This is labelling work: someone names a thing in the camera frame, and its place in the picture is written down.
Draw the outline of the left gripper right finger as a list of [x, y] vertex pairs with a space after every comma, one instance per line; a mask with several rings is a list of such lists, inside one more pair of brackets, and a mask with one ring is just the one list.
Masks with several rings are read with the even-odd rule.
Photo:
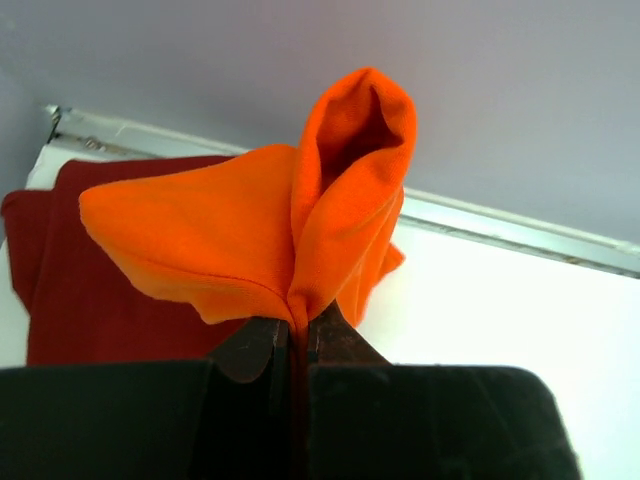
[[577, 479], [553, 394], [505, 366], [395, 365], [336, 306], [309, 326], [313, 479]]

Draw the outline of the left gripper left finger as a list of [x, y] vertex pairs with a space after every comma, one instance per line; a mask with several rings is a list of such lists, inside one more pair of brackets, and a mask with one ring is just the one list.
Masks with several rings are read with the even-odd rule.
[[1, 374], [5, 479], [284, 479], [289, 332], [252, 319], [196, 360]]

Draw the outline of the orange t-shirt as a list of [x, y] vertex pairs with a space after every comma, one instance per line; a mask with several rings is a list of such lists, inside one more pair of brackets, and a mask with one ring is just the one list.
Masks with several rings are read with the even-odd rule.
[[391, 236], [416, 131], [409, 95], [364, 68], [320, 97], [297, 146], [88, 189], [81, 220], [135, 288], [209, 324], [261, 316], [299, 332], [331, 304], [357, 323], [404, 260]]

